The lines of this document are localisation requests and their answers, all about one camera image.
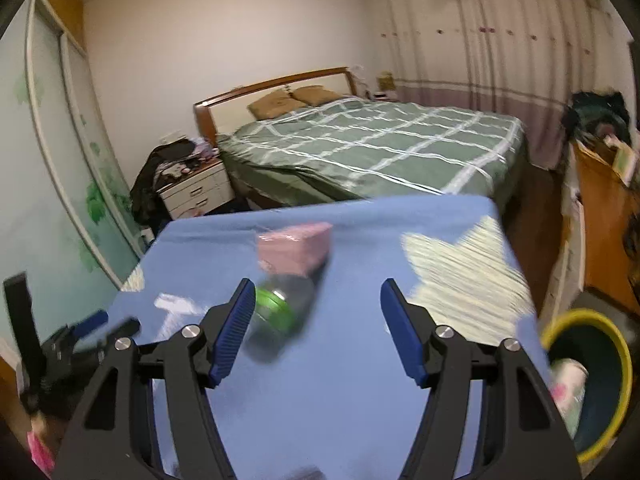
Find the black clothes pile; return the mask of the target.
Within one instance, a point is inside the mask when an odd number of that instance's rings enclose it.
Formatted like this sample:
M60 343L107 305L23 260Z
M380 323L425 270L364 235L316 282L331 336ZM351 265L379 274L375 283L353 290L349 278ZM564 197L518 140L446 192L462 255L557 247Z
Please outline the black clothes pile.
M165 162L180 162L189 157L195 144L188 139L159 145L149 154L130 191L131 211L139 226L149 228L154 236L171 222L170 214L156 190L156 173Z

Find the brown pillow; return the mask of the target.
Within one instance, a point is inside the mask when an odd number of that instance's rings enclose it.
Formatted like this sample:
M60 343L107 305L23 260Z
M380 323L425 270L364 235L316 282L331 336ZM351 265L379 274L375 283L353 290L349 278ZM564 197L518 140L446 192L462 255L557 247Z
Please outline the brown pillow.
M341 93L329 90L320 86L320 84L313 84L312 86L305 86L299 88L288 88L288 94L296 101L302 102L308 106L320 106L326 103L331 103L344 96Z
M251 102L247 105L247 109L256 120L267 120L278 118L306 106L306 104L294 100L285 90L279 89Z

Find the yellow rimmed trash bin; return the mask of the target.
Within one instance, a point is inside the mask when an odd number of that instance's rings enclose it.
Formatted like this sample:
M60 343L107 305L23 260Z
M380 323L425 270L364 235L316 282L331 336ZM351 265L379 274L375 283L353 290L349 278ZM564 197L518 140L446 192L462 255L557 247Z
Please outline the yellow rimmed trash bin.
M541 344L551 364L573 359L589 376L575 437L578 463L598 458L620 429L632 389L632 362L627 343L616 325L591 309L572 309L542 331Z

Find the sliding wardrobe with leaf print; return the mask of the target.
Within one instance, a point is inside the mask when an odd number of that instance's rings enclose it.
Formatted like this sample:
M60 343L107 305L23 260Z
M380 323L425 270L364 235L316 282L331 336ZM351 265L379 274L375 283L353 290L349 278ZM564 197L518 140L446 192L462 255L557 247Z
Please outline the sliding wardrobe with leaf print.
M145 252L104 127L82 0L1 6L1 274L37 333L109 307Z

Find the orange wooden desk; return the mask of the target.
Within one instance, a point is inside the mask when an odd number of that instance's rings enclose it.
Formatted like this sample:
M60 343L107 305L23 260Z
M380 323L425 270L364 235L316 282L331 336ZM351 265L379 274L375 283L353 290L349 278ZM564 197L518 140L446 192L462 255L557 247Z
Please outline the orange wooden desk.
M639 204L613 169L572 144L578 188L585 217L584 287L614 306L639 312L629 281L634 267L623 237Z

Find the pink strawberry milk carton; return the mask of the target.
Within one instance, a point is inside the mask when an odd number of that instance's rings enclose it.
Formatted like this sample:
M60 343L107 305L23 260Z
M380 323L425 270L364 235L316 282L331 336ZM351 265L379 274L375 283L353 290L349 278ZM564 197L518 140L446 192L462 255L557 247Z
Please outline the pink strawberry milk carton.
M309 276L328 258L331 234L328 222L298 224L259 234L258 263L271 274Z

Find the green plaid bed cover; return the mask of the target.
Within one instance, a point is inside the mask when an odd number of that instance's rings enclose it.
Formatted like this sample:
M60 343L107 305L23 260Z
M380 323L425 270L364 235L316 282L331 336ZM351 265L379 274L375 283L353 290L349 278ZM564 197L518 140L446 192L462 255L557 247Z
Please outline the green plaid bed cover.
M471 194L499 208L528 162L515 117L344 96L217 138L232 180L283 206Z

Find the brown left pillow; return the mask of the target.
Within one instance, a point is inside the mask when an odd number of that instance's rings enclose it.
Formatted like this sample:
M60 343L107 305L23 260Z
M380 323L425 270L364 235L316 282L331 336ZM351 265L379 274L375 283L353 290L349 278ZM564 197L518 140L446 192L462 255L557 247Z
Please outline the brown left pillow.
M278 118L306 106L306 104L294 100L285 90L279 89L251 102L247 105L247 109L256 120L267 120Z

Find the white bedside drawer cabinet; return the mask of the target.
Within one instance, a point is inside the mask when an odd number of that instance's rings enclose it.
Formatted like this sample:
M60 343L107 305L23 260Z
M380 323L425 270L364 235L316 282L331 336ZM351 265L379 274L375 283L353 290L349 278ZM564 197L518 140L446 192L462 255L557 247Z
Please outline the white bedside drawer cabinet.
M204 216L234 199L226 167L219 159L158 191L171 219Z

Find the striped pink white curtain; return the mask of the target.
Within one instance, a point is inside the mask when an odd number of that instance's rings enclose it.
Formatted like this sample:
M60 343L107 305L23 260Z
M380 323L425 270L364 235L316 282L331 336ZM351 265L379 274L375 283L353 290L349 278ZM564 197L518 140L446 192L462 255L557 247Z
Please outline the striped pink white curtain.
M370 0L376 69L399 99L520 118L529 156L559 162L579 91L636 107L631 34L610 0Z

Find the brown right pillow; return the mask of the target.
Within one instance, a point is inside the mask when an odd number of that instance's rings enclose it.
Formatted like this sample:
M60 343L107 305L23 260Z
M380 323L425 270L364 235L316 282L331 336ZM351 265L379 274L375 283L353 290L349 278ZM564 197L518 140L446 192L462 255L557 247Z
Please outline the brown right pillow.
M296 101L302 102L308 106L320 106L326 103L331 103L344 96L341 93L329 90L320 86L320 84L313 84L312 86L305 86L299 88L288 88L288 94Z

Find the light green snack bag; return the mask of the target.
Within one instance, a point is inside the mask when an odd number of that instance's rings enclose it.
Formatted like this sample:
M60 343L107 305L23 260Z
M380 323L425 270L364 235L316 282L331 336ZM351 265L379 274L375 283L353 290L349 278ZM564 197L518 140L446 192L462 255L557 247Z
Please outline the light green snack bag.
M582 404L586 392L588 372L573 359L562 359L551 364L552 399L565 422L568 434L574 438L578 430Z

